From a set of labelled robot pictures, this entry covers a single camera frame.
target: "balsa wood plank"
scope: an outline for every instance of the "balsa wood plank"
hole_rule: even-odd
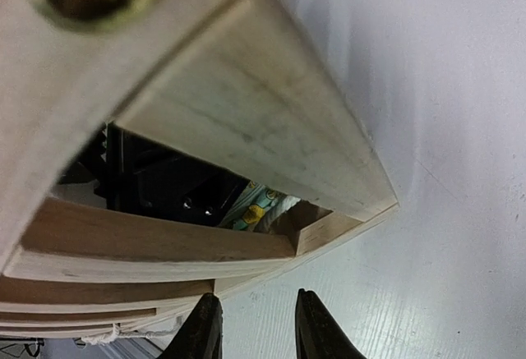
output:
[[[112,325],[101,324],[92,326],[73,326],[57,328],[10,328],[0,327],[0,335],[12,337],[33,338],[79,338],[92,336],[94,334],[109,333]]]
[[[356,225],[353,222],[353,219],[345,217],[346,219],[342,221],[346,222],[343,225],[344,232],[342,232],[341,234],[335,234],[335,238],[327,243],[325,243],[325,240],[321,240],[321,242],[314,242],[314,245],[312,244],[311,231],[307,231],[307,236],[303,237],[300,240],[301,230],[309,227],[302,226],[302,224],[312,222],[315,230],[322,227],[324,223],[327,223],[331,227],[330,232],[335,232],[335,230],[332,227],[334,222],[340,217],[340,215],[338,215],[337,213],[326,213],[322,211],[322,217],[319,219],[319,221],[321,222],[318,224],[316,224],[316,222],[318,221],[311,220],[311,217],[313,217],[313,215],[307,216],[303,221],[296,219],[293,223],[296,223],[297,226],[291,225],[288,227],[288,229],[290,229],[291,232],[293,232],[295,229],[298,229],[298,231],[300,232],[300,234],[297,235],[298,241],[302,242],[303,240],[305,240],[307,243],[309,243],[306,243],[305,245],[300,246],[299,248],[305,248],[308,249],[308,251],[304,251],[303,254],[295,257],[293,260],[287,262],[280,268],[272,270],[268,273],[253,276],[245,276],[241,278],[218,279],[214,282],[214,293],[215,295],[219,296],[221,300],[223,300],[228,297],[232,297],[240,292],[252,289],[258,284],[264,283],[265,281],[269,281],[273,278],[283,275],[288,271],[297,268],[299,265],[302,265],[310,260],[314,260],[315,258],[317,258],[320,255],[323,255],[327,251],[333,250],[336,247],[341,246],[348,240],[352,240],[353,238],[359,236],[363,232],[374,228],[376,225],[384,222],[387,218],[392,216],[398,210],[398,208],[399,207],[397,205],[394,205],[393,207],[384,211],[382,214],[377,215],[375,218],[370,219],[369,221],[366,221],[364,223],[359,223],[358,225]],[[122,329],[126,331],[132,331],[135,329],[147,328],[150,325],[157,324],[171,317],[185,315],[194,308],[194,305],[196,303],[197,301],[193,303],[193,305],[180,306],[177,309],[171,309],[160,312],[155,317],[148,318],[147,320],[125,324]]]
[[[207,228],[47,199],[4,274],[81,283],[236,277],[294,257],[286,236]]]
[[[159,0],[114,32],[47,22],[0,0],[0,270],[59,172],[114,109],[232,0]]]
[[[272,228],[287,235],[296,248],[296,256],[301,256],[323,248],[362,224],[341,213],[302,201],[282,214]]]
[[[0,311],[36,314],[129,311],[182,306],[213,292],[211,281],[51,283],[0,278]]]
[[[31,314],[0,312],[0,327],[51,328],[132,322],[154,317],[155,308],[134,311],[94,312],[88,314]]]
[[[180,315],[189,314],[194,309],[199,299],[201,298],[197,297],[193,302],[188,303],[184,306],[176,306],[165,311],[159,311],[159,313],[156,316],[148,318],[146,320],[135,320],[132,322],[122,323],[121,331],[132,332],[135,330],[147,328],[150,325],[158,324],[159,322],[164,322],[166,320],[175,320]]]
[[[321,61],[277,0],[238,0],[137,89],[129,131],[367,221],[396,204]]]

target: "wooden rib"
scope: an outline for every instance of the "wooden rib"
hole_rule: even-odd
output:
[[[0,270],[91,134],[230,1],[159,0],[147,19],[86,37],[50,25],[29,0],[0,0]]]
[[[269,281],[273,278],[276,278],[288,271],[297,268],[299,265],[315,259],[316,257],[326,253],[327,251],[333,250],[336,247],[342,245],[343,243],[351,240],[363,232],[369,230],[370,228],[375,227],[379,223],[384,222],[389,218],[393,213],[398,210],[398,206],[394,205],[390,209],[386,210],[382,214],[377,215],[375,218],[364,222],[355,224],[356,221],[349,217],[343,217],[338,213],[332,213],[328,210],[318,209],[316,206],[307,205],[306,208],[300,208],[304,212],[303,215],[294,215],[292,218],[290,214],[285,215],[288,217],[286,220],[288,226],[282,226],[281,228],[284,231],[289,231],[291,235],[293,234],[296,237],[296,243],[302,243],[299,245],[298,249],[302,251],[302,254],[294,258],[293,260],[287,262],[280,268],[272,270],[268,273],[244,276],[239,278],[222,278],[215,280],[214,282],[214,294],[217,295],[221,300],[228,297],[232,297],[242,291],[251,289],[257,284]],[[336,224],[336,221],[342,222],[341,230],[335,229],[339,226]],[[313,233],[318,229],[323,229],[324,224],[329,226],[327,234],[321,232],[322,239],[318,242],[313,241]],[[327,240],[327,237],[332,234],[332,238]],[[168,310],[166,312],[160,312],[155,317],[149,318],[144,321],[131,322],[130,324],[125,324],[123,329],[126,331],[146,328],[153,324],[162,322],[163,320],[169,319],[170,317],[185,315],[193,309],[193,306],[181,306],[176,310]]]
[[[272,228],[286,234],[296,248],[296,256],[300,256],[326,246],[361,224],[346,215],[300,202],[281,215]]]
[[[88,313],[129,311],[194,302],[211,281],[185,283],[50,283],[0,278],[0,311]]]
[[[121,330],[123,332],[132,332],[134,330],[139,330],[151,326],[153,324],[158,324],[159,322],[164,322],[166,320],[175,320],[180,315],[187,315],[193,310],[199,301],[200,297],[197,298],[194,302],[188,303],[184,306],[177,306],[167,310],[159,311],[159,313],[147,320],[136,320],[132,322],[125,322],[121,324]]]
[[[47,199],[4,274],[83,283],[213,279],[275,269],[286,236],[206,228]]]
[[[109,333],[112,325],[76,326],[59,328],[7,328],[0,327],[0,335],[34,338],[79,338],[95,334]]]
[[[0,326],[4,327],[72,327],[96,324],[145,321],[157,315],[155,308],[134,311],[94,312],[88,314],[31,314],[0,312]]]
[[[138,90],[117,124],[360,221],[397,202],[277,0],[238,0]]]

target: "black cable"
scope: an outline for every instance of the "black cable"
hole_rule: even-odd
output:
[[[24,344],[24,351],[26,351],[27,354],[30,357],[39,357],[39,354],[40,354],[40,343],[36,343],[36,351],[35,351],[35,353],[33,353],[30,350],[30,345],[29,344]]]
[[[5,353],[6,355],[8,355],[8,356],[10,356],[10,357],[20,358],[20,357],[22,356],[22,353],[24,353],[24,351],[25,351],[24,348],[22,348],[22,350],[20,351],[20,353],[18,354],[18,356],[17,356],[17,355],[14,355],[14,354],[12,354],[12,353],[10,353],[10,352],[8,352],[8,351],[4,351],[4,349],[10,348],[10,347],[14,347],[14,346],[16,346],[16,345],[19,345],[19,344],[10,344],[10,345],[8,345],[8,346],[6,346],[6,347],[2,347],[2,348],[0,348],[0,352],[1,352],[1,353]]]

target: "white surface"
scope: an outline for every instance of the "white surface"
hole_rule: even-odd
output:
[[[526,0],[288,0],[399,214],[225,301],[224,357],[293,358],[299,288],[371,359],[526,357]]]

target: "white string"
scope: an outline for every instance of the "white string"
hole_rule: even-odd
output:
[[[292,209],[301,199],[295,196],[283,197],[277,205],[269,209],[254,228],[254,232],[267,233],[270,225],[281,215]]]
[[[113,324],[113,329],[110,333],[97,334],[95,336],[83,337],[81,340],[86,344],[91,345],[105,345],[110,344],[118,338],[156,338],[172,336],[179,331],[182,325],[182,317],[178,317],[177,322],[172,330],[163,330],[160,332],[128,332],[123,333],[118,324]]]

